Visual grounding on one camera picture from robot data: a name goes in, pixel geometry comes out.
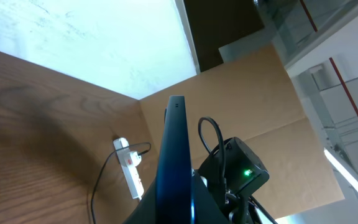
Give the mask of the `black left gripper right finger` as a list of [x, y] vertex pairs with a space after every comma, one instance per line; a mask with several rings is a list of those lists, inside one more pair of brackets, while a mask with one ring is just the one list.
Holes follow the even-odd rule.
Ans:
[[193, 196], [195, 207], [195, 223], [197, 224], [224, 224], [229, 223], [222, 214], [216, 202], [208, 192], [207, 187], [199, 175], [192, 177]]

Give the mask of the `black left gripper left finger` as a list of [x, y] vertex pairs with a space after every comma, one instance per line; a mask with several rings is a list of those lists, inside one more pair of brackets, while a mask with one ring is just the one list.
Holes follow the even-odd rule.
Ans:
[[124, 224], [155, 224], [156, 222], [156, 187], [153, 181], [135, 210]]

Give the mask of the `blue Galaxy smartphone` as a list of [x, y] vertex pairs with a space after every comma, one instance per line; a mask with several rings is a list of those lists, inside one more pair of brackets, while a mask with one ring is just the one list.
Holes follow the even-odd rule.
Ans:
[[156, 180], [156, 222], [193, 223], [192, 166], [184, 96], [166, 107]]

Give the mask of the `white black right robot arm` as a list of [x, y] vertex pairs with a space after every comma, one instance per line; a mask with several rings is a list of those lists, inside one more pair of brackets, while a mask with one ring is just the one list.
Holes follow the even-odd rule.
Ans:
[[219, 148], [200, 165], [197, 173], [206, 179], [206, 187], [222, 215], [229, 223], [261, 223], [262, 212], [269, 221], [274, 218], [252, 195], [269, 180], [269, 173], [252, 149], [237, 137], [224, 141], [225, 184], [219, 183]]

